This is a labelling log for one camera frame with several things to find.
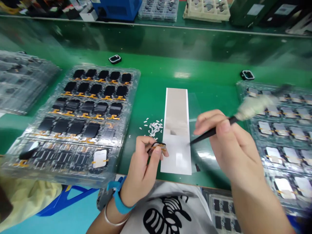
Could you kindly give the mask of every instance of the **silver bracelet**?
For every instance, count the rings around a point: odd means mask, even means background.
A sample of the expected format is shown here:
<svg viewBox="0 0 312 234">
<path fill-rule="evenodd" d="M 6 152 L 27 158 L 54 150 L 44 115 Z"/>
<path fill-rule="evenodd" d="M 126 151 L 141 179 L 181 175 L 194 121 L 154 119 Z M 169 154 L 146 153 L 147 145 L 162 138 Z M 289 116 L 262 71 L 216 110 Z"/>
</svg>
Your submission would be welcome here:
<svg viewBox="0 0 312 234">
<path fill-rule="evenodd" d="M 115 226 L 115 227 L 118 227 L 118 226 L 121 226 L 121 225 L 125 224 L 125 222 L 128 221 L 130 215 L 128 215 L 128 217 L 126 218 L 126 220 L 122 221 L 121 223 L 117 223 L 117 224 L 111 223 L 111 222 L 108 220 L 107 215 L 106 215 L 106 207 L 107 207 L 107 205 L 106 205 L 105 208 L 104 208 L 104 217 L 105 217 L 105 221 L 106 221 L 107 223 L 109 223 L 110 225 Z"/>
</svg>

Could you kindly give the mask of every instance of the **white shirt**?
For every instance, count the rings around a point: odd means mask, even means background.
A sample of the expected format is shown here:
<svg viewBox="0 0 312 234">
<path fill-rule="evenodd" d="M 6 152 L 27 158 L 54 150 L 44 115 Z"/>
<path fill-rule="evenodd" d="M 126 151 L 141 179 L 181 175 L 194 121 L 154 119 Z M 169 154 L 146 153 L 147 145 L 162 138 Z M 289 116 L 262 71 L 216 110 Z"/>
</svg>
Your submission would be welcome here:
<svg viewBox="0 0 312 234">
<path fill-rule="evenodd" d="M 121 231 L 149 234 L 217 233 L 200 188 L 157 181 Z"/>
</svg>

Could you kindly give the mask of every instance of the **blister tray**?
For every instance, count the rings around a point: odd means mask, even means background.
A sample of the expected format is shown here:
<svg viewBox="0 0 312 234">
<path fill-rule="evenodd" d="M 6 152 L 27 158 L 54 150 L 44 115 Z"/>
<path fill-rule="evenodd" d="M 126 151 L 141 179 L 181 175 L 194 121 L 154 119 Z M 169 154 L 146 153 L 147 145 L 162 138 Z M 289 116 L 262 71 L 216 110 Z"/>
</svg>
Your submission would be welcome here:
<svg viewBox="0 0 312 234">
<path fill-rule="evenodd" d="M 207 189 L 202 191 L 209 206 L 212 223 L 220 234 L 242 233 L 230 191 Z"/>
<path fill-rule="evenodd" d="M 176 21 L 179 0 L 143 0 L 138 16 L 144 20 Z"/>
<path fill-rule="evenodd" d="M 59 71 L 49 61 L 0 51 L 0 111 L 25 115 Z"/>
<path fill-rule="evenodd" d="M 105 186 L 115 176 L 139 78 L 135 69 L 75 66 L 9 149 L 1 171 L 13 177 Z"/>
<path fill-rule="evenodd" d="M 246 97 L 270 95 L 278 87 L 240 81 L 237 88 L 243 102 Z M 281 96 L 275 107 L 269 107 L 246 121 L 247 129 L 256 142 L 268 184 L 281 203 L 292 209 L 305 209 L 312 203 L 312 197 L 304 196 L 312 194 L 311 111 L 312 92 L 294 88 L 291 93 Z M 276 179 L 285 186 L 284 193 L 278 190 Z M 305 193 L 301 193 L 296 180 L 305 183 L 301 184 L 307 190 Z"/>
</svg>

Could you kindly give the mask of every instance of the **blue chair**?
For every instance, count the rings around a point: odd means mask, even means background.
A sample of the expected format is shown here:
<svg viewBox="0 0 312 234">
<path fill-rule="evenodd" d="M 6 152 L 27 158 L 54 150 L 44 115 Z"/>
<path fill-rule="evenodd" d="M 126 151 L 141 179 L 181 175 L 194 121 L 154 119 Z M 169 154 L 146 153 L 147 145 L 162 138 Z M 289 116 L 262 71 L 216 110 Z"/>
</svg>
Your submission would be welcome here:
<svg viewBox="0 0 312 234">
<path fill-rule="evenodd" d="M 71 199 L 67 199 L 68 194 L 69 194 L 71 189 L 78 190 L 82 193 L 71 198 Z M 37 213 L 37 216 L 42 216 L 42 217 L 51 216 L 51 215 L 65 209 L 66 207 L 74 204 L 75 202 L 80 201 L 81 199 L 85 198 L 86 196 L 89 196 L 90 194 L 94 193 L 97 190 L 98 190 L 98 188 L 96 188 L 96 189 L 95 188 L 85 189 L 85 188 L 80 187 L 80 186 L 63 185 L 63 190 L 62 190 L 61 194 L 56 199 L 54 199 L 54 201 L 51 202 L 46 208 L 44 208 L 42 211 Z"/>
</svg>

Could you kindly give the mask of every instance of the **green workbench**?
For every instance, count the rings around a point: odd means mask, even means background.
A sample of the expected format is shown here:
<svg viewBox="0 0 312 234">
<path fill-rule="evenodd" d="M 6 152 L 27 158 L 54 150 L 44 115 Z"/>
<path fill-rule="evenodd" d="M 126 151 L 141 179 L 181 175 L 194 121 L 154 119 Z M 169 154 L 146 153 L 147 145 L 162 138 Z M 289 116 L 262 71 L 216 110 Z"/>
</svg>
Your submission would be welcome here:
<svg viewBox="0 0 312 234">
<path fill-rule="evenodd" d="M 292 83 L 301 87 L 312 87 L 312 71 L 309 65 L 311 58 L 304 56 L 311 51 L 311 48 L 306 47 L 311 45 L 310 39 L 288 39 L 287 45 L 280 37 L 191 30 L 185 33 L 184 29 L 177 28 L 166 28 L 166 31 L 160 27 L 151 30 L 143 26 L 140 29 L 122 28 L 119 25 L 101 28 L 74 22 L 61 24 L 22 19 L 1 23 L 4 22 L 0 20 L 0 37 L 4 43 L 0 45 L 0 49 L 26 51 L 28 54 L 51 60 L 63 71 L 28 115 L 6 114 L 0 118 L 0 154 L 5 154 L 14 140 L 33 121 L 36 111 L 46 102 L 71 67 L 80 63 L 110 66 L 108 58 L 114 54 L 119 54 L 123 59 L 116 67 L 136 68 L 141 71 L 128 131 L 119 156 L 117 173 L 120 174 L 128 172 L 136 136 L 148 135 L 148 129 L 144 128 L 143 123 L 146 118 L 150 122 L 164 118 L 167 87 L 188 90 L 191 133 L 196 117 L 201 112 L 212 109 L 220 109 L 226 115 L 235 112 L 239 106 L 235 84 L 241 80 L 242 70 L 251 70 L 258 82 Z M 217 41 L 209 41 L 215 37 L 219 44 Z M 226 45 L 227 42 L 240 39 L 242 42 L 237 47 Z M 202 44 L 206 56 L 197 47 L 202 42 L 206 42 Z M 162 140 L 160 132 L 155 137 Z M 157 179 L 230 189 L 229 181 L 220 171 L 208 140 L 198 143 L 191 151 L 192 176 L 161 173 L 159 165 Z"/>
</svg>

